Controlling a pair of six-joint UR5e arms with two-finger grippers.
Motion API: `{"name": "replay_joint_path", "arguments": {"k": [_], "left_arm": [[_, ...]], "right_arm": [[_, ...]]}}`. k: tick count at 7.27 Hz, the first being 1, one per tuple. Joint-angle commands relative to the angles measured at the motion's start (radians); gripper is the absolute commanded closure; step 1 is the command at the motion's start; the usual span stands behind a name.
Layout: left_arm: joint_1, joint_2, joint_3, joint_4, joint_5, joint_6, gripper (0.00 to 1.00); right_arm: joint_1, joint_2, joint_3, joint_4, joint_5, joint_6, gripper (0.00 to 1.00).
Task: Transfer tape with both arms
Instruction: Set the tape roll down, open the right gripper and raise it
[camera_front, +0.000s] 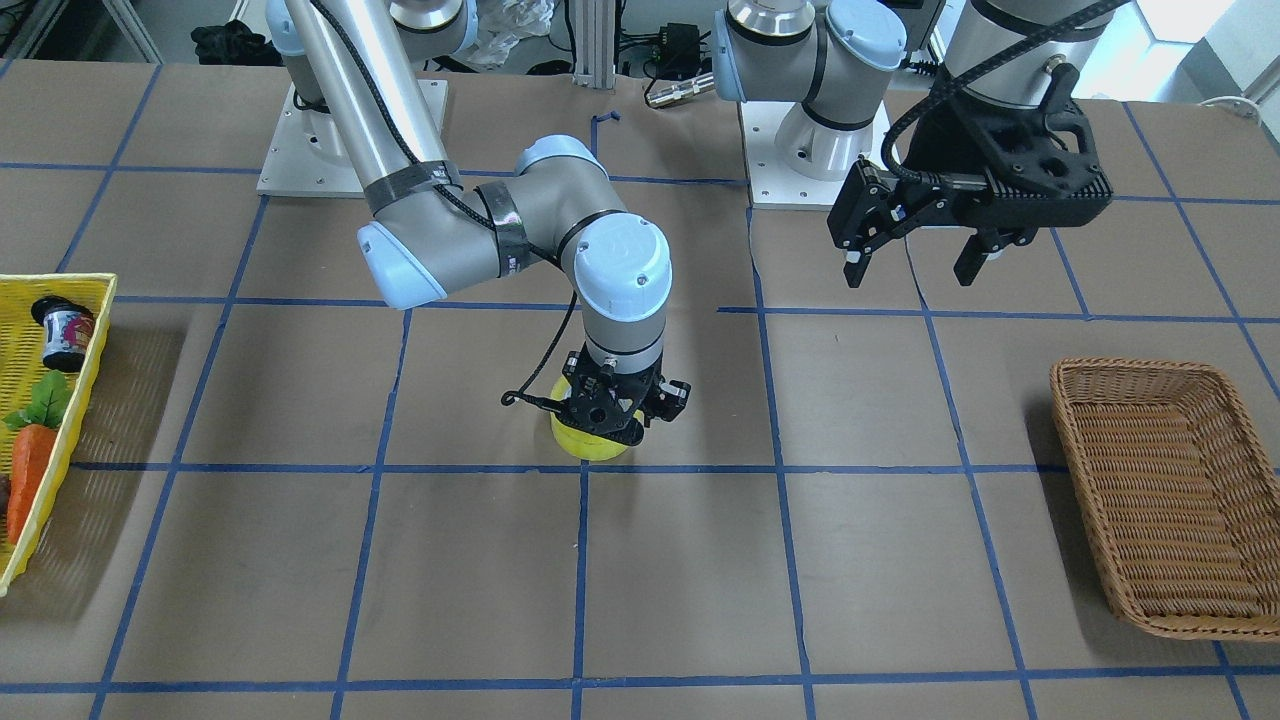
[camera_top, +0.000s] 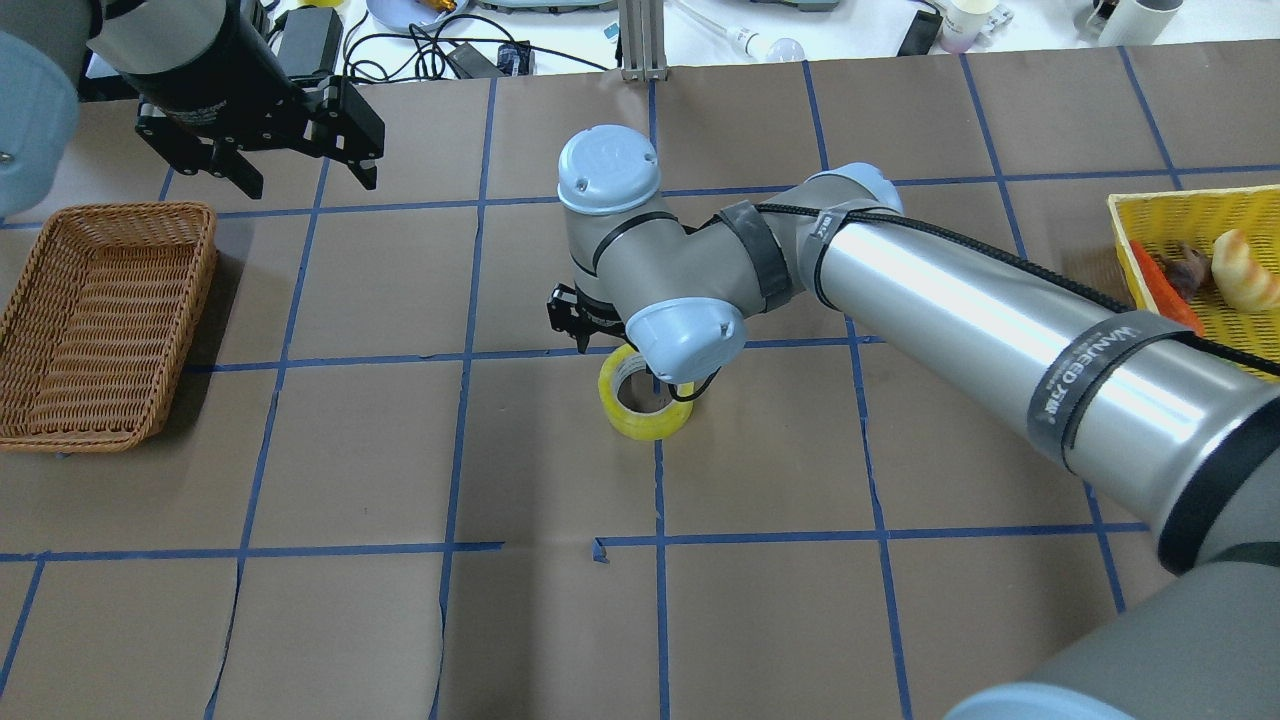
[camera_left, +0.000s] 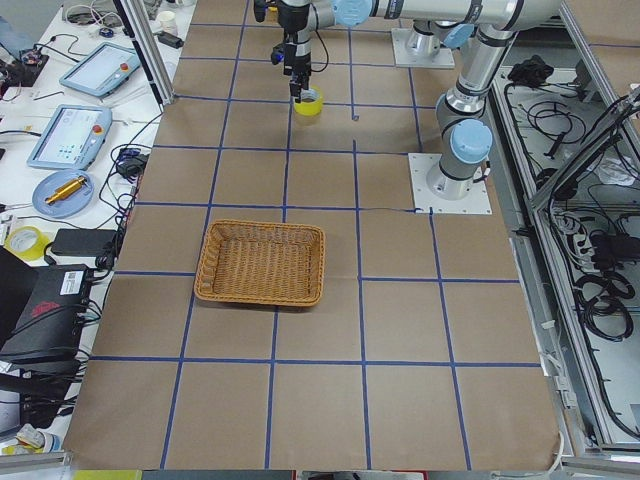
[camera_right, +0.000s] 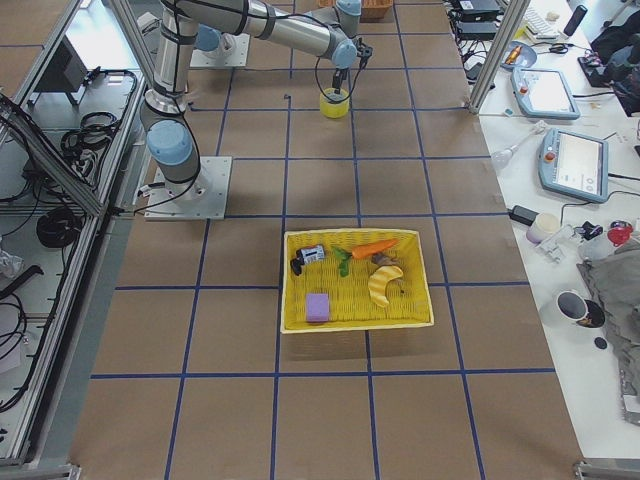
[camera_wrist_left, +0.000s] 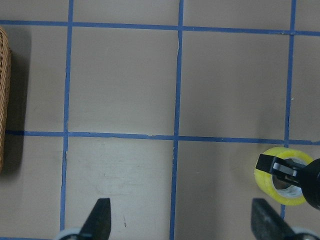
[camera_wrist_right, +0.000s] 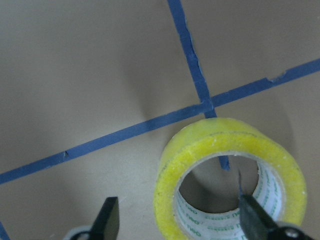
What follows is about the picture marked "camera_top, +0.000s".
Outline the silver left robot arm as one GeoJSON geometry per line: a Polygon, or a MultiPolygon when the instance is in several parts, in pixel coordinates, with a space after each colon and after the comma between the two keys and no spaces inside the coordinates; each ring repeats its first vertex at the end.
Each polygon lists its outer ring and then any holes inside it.
{"type": "Polygon", "coordinates": [[[88,54],[140,95],[136,133],[177,173],[207,173],[260,199],[250,152],[291,150],[378,184],[385,124],[344,76],[305,88],[238,1],[5,1],[1,208],[50,193],[79,118],[88,54]]]}

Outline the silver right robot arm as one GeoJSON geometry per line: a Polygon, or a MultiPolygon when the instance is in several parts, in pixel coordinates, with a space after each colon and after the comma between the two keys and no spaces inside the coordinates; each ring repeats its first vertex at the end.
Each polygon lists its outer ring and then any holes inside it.
{"type": "Polygon", "coordinates": [[[809,292],[989,410],[1153,533],[1172,582],[952,719],[1277,716],[1277,364],[904,215],[865,163],[687,229],[626,126],[557,167],[575,281],[548,301],[586,348],[628,342],[658,379],[712,378],[746,319],[809,292]]]}

